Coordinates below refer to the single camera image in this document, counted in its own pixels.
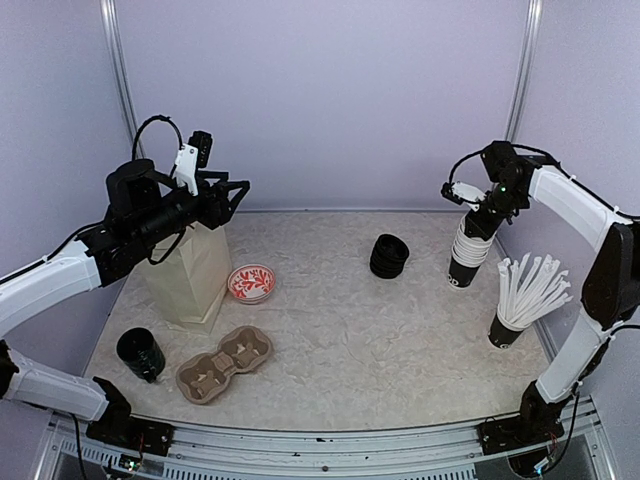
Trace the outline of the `aluminium front rail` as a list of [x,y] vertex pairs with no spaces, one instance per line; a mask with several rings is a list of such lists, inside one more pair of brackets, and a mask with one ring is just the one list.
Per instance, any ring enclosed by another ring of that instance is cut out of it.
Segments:
[[74,434],[54,415],[36,479],[513,479],[513,464],[551,451],[550,479],[619,474],[591,399],[562,414],[570,438],[487,455],[479,420],[348,432],[284,432],[176,423],[164,456],[136,453]]

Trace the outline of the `left corner metal post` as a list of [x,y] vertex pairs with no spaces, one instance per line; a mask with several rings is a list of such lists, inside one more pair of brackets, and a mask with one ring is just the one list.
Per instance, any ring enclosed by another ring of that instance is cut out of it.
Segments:
[[144,149],[142,148],[142,145],[140,143],[135,143],[138,122],[128,81],[116,2],[114,0],[100,0],[99,3],[103,30],[125,128],[130,139],[131,146],[135,147],[135,152],[137,154],[143,156]]

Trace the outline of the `corner metal post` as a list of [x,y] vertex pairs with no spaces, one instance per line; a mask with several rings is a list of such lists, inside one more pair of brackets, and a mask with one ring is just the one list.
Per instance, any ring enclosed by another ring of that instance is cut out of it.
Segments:
[[142,148],[142,145],[140,143],[135,143],[138,122],[128,81],[116,2],[114,0],[100,0],[99,3],[103,30],[125,128],[130,139],[131,146],[135,147],[135,152],[137,154],[143,156],[144,149]]
[[542,23],[543,4],[544,2],[542,0],[530,0],[528,2],[515,89],[505,132],[505,139],[511,142],[517,139],[524,116],[527,92],[533,71],[536,47]]

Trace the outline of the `dark green black can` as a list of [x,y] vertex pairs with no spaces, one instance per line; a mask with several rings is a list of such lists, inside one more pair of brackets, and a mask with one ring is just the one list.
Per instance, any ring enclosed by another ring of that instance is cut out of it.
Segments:
[[153,334],[142,327],[127,330],[118,339],[119,359],[147,383],[154,383],[165,368],[166,359]]

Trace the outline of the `brown cardboard cup carrier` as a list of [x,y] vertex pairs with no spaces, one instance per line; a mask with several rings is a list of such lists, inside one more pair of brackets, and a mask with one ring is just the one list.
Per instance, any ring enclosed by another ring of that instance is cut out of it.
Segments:
[[208,404],[228,388],[234,375],[254,371],[272,351],[273,344],[262,330],[238,327],[220,340],[214,352],[183,363],[176,372],[176,384],[189,402]]

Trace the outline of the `stack of paper cups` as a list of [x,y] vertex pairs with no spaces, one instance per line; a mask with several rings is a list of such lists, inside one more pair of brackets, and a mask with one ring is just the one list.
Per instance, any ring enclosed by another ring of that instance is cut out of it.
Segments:
[[451,246],[448,283],[454,289],[465,289],[471,285],[496,236],[493,233],[484,238],[473,224],[470,214],[460,220]]

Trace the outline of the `red white patterned bowl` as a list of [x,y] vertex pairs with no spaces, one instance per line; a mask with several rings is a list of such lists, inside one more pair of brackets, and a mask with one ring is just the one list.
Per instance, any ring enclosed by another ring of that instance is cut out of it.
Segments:
[[227,279],[227,289],[231,296],[244,304],[257,304],[266,300],[275,287],[275,273],[260,264],[239,267]]

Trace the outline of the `cup holding straws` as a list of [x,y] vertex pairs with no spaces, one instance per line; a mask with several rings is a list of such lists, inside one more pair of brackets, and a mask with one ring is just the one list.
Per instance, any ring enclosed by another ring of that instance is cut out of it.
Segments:
[[487,337],[489,342],[496,348],[508,349],[522,335],[526,327],[517,327],[504,320],[496,313],[490,325]]

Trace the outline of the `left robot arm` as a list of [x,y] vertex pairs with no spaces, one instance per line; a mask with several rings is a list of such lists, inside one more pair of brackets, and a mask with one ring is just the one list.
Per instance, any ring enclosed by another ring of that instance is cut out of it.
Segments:
[[[152,259],[154,248],[194,223],[225,225],[249,192],[247,180],[196,170],[187,179],[156,171],[150,159],[126,162],[108,175],[103,220],[72,233],[63,244],[1,281],[1,333],[78,294],[109,286]],[[121,445],[140,434],[137,418],[122,407],[108,381],[89,380],[38,363],[1,346],[1,397],[67,412],[88,421]]]

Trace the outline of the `beige paper bag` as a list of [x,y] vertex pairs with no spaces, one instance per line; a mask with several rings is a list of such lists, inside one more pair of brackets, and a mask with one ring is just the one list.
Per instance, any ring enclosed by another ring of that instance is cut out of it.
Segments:
[[227,290],[231,257],[225,230],[210,230],[197,223],[186,230],[174,250],[172,236],[160,242],[154,259],[139,265],[161,318],[177,330],[208,335],[215,324]]

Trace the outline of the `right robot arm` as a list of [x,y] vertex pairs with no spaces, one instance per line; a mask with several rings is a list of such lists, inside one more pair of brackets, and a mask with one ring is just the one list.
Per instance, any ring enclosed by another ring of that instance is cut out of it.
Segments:
[[451,247],[451,285],[468,287],[500,225],[531,205],[544,206],[559,223],[543,228],[540,252],[498,265],[501,297],[492,330],[516,337],[557,309],[573,318],[511,423],[512,436],[531,444],[557,420],[639,305],[639,220],[620,213],[539,149],[494,141],[475,154],[491,188],[481,191],[454,178],[442,188],[443,196],[469,207]]

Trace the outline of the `bundle of white straws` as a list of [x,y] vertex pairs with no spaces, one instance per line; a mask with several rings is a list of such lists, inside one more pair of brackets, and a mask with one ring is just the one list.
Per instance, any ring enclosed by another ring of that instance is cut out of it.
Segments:
[[500,297],[496,316],[511,331],[527,329],[573,299],[569,271],[562,270],[561,262],[549,254],[531,259],[528,252],[521,260],[505,258],[497,269]]

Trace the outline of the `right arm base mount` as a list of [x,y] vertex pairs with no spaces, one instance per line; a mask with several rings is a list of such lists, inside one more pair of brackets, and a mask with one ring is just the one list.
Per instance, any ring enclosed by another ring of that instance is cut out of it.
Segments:
[[516,416],[482,422],[477,426],[482,453],[493,455],[562,437],[561,413],[569,399],[546,403],[537,393],[525,393]]

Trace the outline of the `stack of black lids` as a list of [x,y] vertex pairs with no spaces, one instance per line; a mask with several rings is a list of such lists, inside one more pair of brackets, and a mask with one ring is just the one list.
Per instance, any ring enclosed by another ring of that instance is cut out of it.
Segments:
[[394,279],[403,272],[409,254],[408,246],[400,238],[381,234],[371,252],[370,270],[379,278]]

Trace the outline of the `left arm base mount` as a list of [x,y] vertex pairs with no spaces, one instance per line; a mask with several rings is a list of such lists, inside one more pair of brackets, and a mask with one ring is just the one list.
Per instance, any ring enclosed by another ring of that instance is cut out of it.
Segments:
[[166,457],[174,436],[171,424],[131,415],[131,405],[108,380],[93,377],[108,401],[98,420],[91,421],[86,436],[108,445]]

